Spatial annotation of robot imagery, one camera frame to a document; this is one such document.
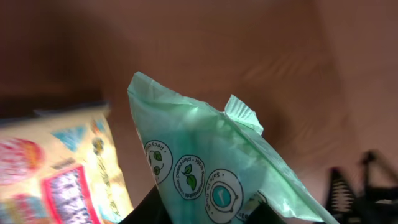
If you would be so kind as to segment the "yellow white wipes packet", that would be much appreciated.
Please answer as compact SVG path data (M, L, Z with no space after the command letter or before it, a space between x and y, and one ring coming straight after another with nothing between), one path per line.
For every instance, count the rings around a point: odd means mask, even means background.
M119 223L133 210L107 105L1 123L2 223Z

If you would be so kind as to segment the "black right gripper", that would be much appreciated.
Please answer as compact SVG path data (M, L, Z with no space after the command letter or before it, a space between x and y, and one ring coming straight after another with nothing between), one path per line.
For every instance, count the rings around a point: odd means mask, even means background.
M397 224L397 169L378 150L368 150L361 159L363 194L356 198L338 167L330 169L325 208L335 218L354 211L363 224Z

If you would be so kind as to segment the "mint green wipes pack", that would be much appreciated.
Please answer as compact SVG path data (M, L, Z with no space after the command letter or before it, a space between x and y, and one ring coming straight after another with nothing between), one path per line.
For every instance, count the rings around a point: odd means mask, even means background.
M232 96L223 111L134 74L132 118L174 223L244 223L264 203L277 218L334 223Z

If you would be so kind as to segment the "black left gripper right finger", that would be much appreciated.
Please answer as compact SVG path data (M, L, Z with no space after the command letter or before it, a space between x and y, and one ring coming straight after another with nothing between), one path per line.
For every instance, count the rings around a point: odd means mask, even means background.
M248 216L245 224L285 224L285 221L268 204L261 202Z

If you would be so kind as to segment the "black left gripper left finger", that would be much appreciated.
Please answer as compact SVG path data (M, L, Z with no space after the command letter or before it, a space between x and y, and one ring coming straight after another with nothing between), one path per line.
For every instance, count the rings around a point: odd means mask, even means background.
M156 186L119 224L172 224Z

